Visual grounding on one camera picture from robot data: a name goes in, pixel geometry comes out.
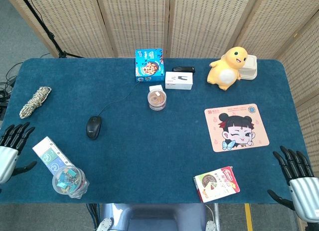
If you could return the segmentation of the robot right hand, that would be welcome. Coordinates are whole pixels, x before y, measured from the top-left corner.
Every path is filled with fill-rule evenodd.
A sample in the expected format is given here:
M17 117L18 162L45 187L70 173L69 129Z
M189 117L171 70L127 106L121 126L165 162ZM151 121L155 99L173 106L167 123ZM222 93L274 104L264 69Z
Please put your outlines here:
M300 151L293 151L280 146L283 155L274 151L283 176L289 188L291 199L278 196L273 190L267 190L270 197L278 204L294 211L297 216L307 222L319 222L319 179L314 175L312 167Z

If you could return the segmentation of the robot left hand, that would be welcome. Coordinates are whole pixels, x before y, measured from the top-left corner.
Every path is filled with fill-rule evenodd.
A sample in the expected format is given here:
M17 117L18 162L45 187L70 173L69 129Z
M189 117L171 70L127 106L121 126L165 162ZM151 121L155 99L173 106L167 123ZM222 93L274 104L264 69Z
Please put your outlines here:
M0 136L0 184L6 183L12 176L16 176L30 171L37 161L23 167L16 167L16 163L22 150L35 130L35 127L29 127L30 122L24 124L8 126Z

